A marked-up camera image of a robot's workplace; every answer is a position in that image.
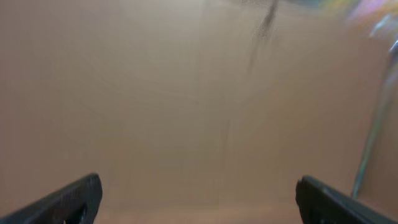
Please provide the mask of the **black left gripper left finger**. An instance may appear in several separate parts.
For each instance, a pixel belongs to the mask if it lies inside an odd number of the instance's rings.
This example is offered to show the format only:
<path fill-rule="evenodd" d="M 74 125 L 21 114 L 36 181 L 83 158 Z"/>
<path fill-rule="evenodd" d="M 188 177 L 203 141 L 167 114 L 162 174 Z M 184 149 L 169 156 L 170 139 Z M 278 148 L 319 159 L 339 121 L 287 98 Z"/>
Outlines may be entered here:
<path fill-rule="evenodd" d="M 1 218 L 1 224 L 93 224 L 103 189 L 92 173 Z"/>

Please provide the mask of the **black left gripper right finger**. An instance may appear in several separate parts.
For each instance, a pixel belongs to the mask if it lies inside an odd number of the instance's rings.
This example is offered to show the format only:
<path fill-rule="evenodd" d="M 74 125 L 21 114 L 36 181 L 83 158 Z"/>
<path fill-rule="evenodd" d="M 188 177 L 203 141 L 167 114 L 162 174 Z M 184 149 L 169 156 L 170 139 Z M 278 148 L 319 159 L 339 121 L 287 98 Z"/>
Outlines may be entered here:
<path fill-rule="evenodd" d="M 309 175 L 298 180 L 295 192 L 303 224 L 397 224 Z"/>

